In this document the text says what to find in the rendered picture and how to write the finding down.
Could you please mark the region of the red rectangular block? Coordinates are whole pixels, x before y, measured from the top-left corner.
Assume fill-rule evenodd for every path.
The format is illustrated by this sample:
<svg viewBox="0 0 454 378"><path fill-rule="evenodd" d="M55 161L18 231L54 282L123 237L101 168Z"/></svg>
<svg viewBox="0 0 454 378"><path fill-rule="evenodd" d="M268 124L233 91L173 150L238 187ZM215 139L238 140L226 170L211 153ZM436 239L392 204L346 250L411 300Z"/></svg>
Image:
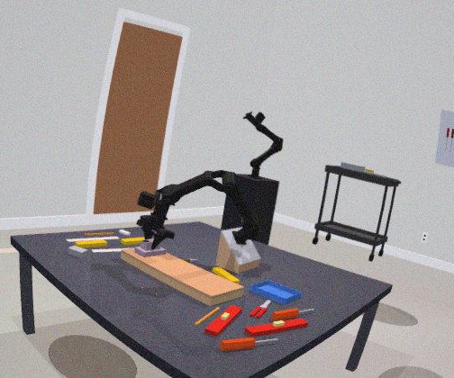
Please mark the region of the red rectangular block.
<svg viewBox="0 0 454 378"><path fill-rule="evenodd" d="M208 335L218 336L229 324L241 313L242 308L237 306L230 306L224 311L221 316L214 320L208 328L205 329L204 333Z"/></svg>
<svg viewBox="0 0 454 378"><path fill-rule="evenodd" d="M307 327L308 322L304 319L291 319L285 321L276 321L271 324L248 327L244 331L249 334L251 337L263 336L278 332L287 331L290 329L299 329Z"/></svg>

